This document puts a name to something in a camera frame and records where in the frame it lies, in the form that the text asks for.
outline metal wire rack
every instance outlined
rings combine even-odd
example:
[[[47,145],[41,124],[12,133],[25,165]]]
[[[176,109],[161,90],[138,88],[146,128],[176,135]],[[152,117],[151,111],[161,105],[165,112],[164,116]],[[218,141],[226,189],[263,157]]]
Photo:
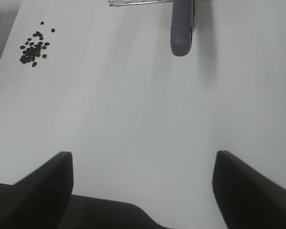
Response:
[[[163,3],[171,2],[173,0],[109,0],[110,6],[129,6],[129,5],[140,5],[140,4],[150,4],[150,3]]]

